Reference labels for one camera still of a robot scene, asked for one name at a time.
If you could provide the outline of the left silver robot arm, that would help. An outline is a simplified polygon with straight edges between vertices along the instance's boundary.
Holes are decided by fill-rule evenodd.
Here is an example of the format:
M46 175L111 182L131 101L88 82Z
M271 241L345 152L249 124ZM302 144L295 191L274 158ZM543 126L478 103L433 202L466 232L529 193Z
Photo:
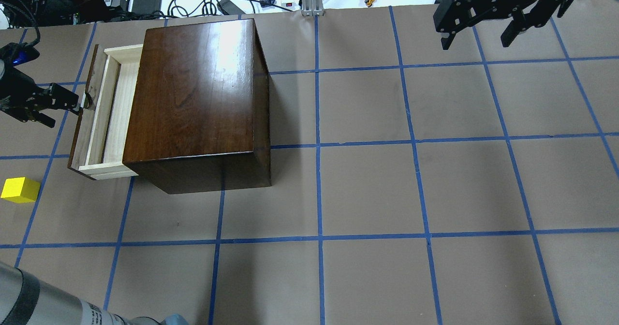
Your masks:
M1 61L1 109L17 107L25 120L49 127L55 122L41 109L80 111L79 98L55 83L43 89L14 67ZM3 325L157 325L146 316L126 319L77 298L20 268L1 264L1 323Z

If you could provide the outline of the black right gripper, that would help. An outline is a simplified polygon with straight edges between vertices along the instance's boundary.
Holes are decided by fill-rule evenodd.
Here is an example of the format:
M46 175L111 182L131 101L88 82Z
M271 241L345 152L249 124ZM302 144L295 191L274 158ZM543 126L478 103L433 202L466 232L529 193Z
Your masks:
M481 21L511 19L502 32L502 47L531 27L541 28L565 0L435 0L433 15L436 32L441 33L441 46L449 50L458 32Z

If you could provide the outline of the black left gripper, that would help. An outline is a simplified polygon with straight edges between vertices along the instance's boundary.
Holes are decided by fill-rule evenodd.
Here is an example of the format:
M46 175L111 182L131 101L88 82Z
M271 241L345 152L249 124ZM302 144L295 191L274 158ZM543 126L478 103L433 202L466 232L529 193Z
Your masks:
M56 121L40 111L45 109L80 112L79 96L62 85L51 83L46 89L15 67L5 65L1 74L1 111L20 122L38 122L54 128Z

